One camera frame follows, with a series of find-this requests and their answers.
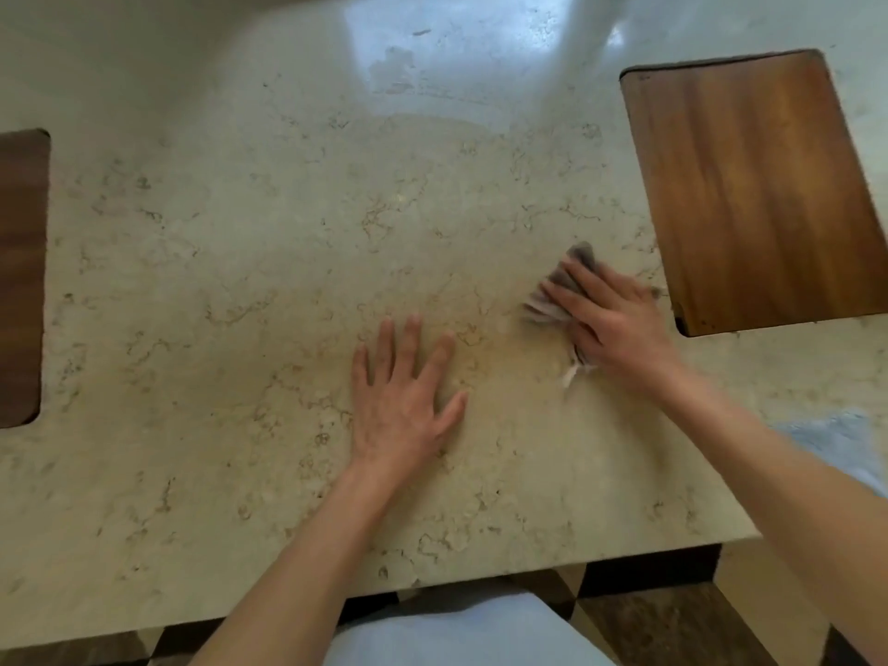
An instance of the left hand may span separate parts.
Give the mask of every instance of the left hand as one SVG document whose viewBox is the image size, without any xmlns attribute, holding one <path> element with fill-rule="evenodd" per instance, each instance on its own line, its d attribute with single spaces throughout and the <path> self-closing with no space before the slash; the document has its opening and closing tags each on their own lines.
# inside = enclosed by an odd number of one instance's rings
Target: left hand
<svg viewBox="0 0 888 666">
<path fill-rule="evenodd" d="M 351 366 L 351 465 L 370 472 L 393 494 L 443 446 L 446 433 L 463 419 L 468 402 L 468 394 L 460 391 L 435 413 L 435 391 L 456 340 L 450 332 L 441 335 L 419 376 L 414 376 L 421 326 L 418 314 L 407 318 L 395 351 L 392 319 L 382 321 L 372 383 L 363 343 L 355 350 Z"/>
</svg>

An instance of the marble veining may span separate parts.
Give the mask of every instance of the marble veining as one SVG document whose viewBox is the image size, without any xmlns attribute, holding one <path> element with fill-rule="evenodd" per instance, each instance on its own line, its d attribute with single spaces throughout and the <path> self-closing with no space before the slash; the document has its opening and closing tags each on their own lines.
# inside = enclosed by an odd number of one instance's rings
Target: marble veining
<svg viewBox="0 0 888 666">
<path fill-rule="evenodd" d="M 888 0 L 0 0 L 52 135 L 43 407 L 0 431 L 0 648 L 222 616 L 348 455 L 348 360 L 420 309 L 465 424 L 354 592 L 754 530 L 658 413 L 565 395 L 520 300 L 568 245 L 664 287 L 632 65 L 825 51 L 888 208 Z M 664 318 L 669 301 L 661 300 Z M 855 406 L 888 320 L 682 339 L 768 420 Z"/>
</svg>

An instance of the wood panel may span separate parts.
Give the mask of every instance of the wood panel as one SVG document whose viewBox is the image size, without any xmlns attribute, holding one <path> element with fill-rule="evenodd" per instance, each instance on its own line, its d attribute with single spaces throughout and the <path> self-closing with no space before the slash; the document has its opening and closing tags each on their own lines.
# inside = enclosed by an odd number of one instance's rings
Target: wood panel
<svg viewBox="0 0 888 666">
<path fill-rule="evenodd" d="M 621 85 L 686 335 L 888 312 L 888 247 L 822 54 Z"/>
<path fill-rule="evenodd" d="M 50 138 L 0 135 L 0 428 L 40 410 Z"/>
</svg>

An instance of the finger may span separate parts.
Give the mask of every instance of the finger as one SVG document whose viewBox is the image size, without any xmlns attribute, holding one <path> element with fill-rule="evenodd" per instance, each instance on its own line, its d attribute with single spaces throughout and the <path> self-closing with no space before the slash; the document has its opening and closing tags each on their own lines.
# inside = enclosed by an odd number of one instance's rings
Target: finger
<svg viewBox="0 0 888 666">
<path fill-rule="evenodd" d="M 576 292 L 565 290 L 561 285 L 544 280 L 540 283 L 541 287 L 547 295 L 549 295 L 561 308 L 571 314 L 574 318 L 581 322 L 585 322 L 590 327 L 599 324 L 606 313 L 601 306 L 590 301 L 585 296 L 580 296 Z"/>
<path fill-rule="evenodd" d="M 579 322 L 571 322 L 567 325 L 567 336 L 571 342 L 579 348 L 587 358 L 599 359 L 602 354 L 602 345 L 595 334 L 585 325 Z"/>
<path fill-rule="evenodd" d="M 361 341 L 351 358 L 351 392 L 357 397 L 367 388 L 367 344 Z"/>
<path fill-rule="evenodd" d="M 379 336 L 376 339 L 376 367 L 373 369 L 373 385 L 385 385 L 392 378 L 392 353 L 394 343 L 394 323 L 386 316 L 379 323 Z"/>
<path fill-rule="evenodd" d="M 598 274 L 624 299 L 638 297 L 638 285 L 634 278 L 618 273 L 604 263 L 598 264 Z"/>
<path fill-rule="evenodd" d="M 438 390 L 438 386 L 441 379 L 444 378 L 444 373 L 447 371 L 447 366 L 450 364 L 450 358 L 453 357 L 455 349 L 456 338 L 453 332 L 442 334 L 417 379 L 423 389 L 429 392 Z"/>
<path fill-rule="evenodd" d="M 407 381 L 413 378 L 413 370 L 416 367 L 416 351 L 419 350 L 419 335 L 422 328 L 423 316 L 419 313 L 410 313 L 404 324 L 404 336 L 401 337 L 398 357 L 394 361 L 392 379 Z"/>
<path fill-rule="evenodd" d="M 459 391 L 450 398 L 450 401 L 437 416 L 435 416 L 432 429 L 436 437 L 446 434 L 451 428 L 462 421 L 465 415 L 465 407 L 469 402 L 469 393 Z"/>
<path fill-rule="evenodd" d="M 571 257 L 562 259 L 561 266 L 580 283 L 580 287 L 589 295 L 589 299 L 602 308 L 616 308 L 620 302 L 620 295 L 595 273 Z"/>
</svg>

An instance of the right hand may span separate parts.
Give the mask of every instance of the right hand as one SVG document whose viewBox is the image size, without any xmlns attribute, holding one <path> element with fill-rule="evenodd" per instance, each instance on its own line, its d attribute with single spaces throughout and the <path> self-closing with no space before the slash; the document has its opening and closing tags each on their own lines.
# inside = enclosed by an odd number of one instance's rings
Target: right hand
<svg viewBox="0 0 888 666">
<path fill-rule="evenodd" d="M 599 264 L 600 277 L 575 259 L 561 266 L 589 298 L 549 280 L 543 290 L 573 316 L 567 333 L 573 343 L 632 390 L 657 398 L 685 370 L 654 303 L 650 287 Z"/>
</svg>

